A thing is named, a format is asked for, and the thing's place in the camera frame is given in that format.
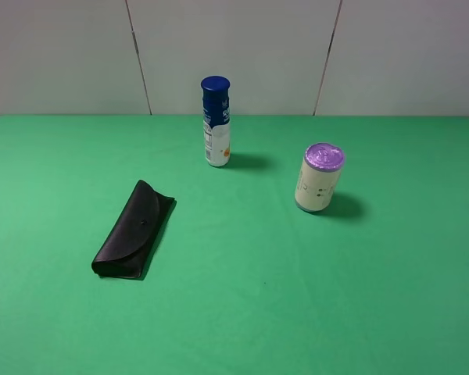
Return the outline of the purple garbage bag roll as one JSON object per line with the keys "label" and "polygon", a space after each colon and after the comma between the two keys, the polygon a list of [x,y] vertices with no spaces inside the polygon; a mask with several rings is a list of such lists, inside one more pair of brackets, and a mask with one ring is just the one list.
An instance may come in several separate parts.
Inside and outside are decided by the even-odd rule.
{"label": "purple garbage bag roll", "polygon": [[303,163],[295,189],[296,205],[307,212],[326,209],[332,199],[345,162],[340,147],[329,143],[310,145],[304,152]]}

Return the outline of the black glasses case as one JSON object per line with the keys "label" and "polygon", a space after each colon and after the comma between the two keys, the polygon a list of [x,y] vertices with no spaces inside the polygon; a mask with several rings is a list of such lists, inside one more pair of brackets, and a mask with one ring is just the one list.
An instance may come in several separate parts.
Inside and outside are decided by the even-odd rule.
{"label": "black glasses case", "polygon": [[139,180],[92,260],[92,271],[99,277],[143,279],[175,204],[175,198]]}

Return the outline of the blue capped white bottle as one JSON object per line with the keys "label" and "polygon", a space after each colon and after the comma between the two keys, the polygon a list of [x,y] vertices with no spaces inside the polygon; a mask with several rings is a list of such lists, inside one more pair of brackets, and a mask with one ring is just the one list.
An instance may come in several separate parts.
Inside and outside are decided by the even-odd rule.
{"label": "blue capped white bottle", "polygon": [[230,86],[222,76],[201,81],[206,160],[215,167],[226,165],[231,154]]}

